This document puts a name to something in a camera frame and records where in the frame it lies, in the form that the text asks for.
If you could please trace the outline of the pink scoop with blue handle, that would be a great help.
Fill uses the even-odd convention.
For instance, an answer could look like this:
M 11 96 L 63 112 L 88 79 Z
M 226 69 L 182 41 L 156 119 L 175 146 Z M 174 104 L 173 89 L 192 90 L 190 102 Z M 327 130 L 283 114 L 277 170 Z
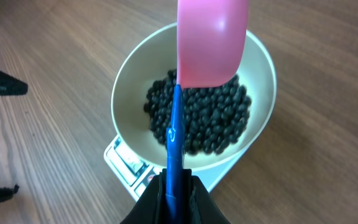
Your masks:
M 248 21 L 247 0 L 179 0 L 177 82 L 171 126 L 167 129 L 165 201 L 167 223 L 183 223 L 185 88 L 216 87 L 239 67 Z

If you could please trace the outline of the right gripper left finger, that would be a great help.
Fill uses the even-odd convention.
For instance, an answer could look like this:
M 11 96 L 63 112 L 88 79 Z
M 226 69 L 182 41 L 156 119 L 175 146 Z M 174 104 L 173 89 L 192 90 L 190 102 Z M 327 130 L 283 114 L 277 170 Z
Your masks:
M 166 224 L 166 170 L 154 176 L 132 210 L 120 224 Z

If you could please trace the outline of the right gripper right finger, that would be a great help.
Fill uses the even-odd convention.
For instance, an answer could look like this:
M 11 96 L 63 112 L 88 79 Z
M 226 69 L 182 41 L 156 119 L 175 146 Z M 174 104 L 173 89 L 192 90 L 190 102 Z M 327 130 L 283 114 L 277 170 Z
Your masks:
M 230 224 L 191 169 L 182 170 L 182 181 L 184 224 Z

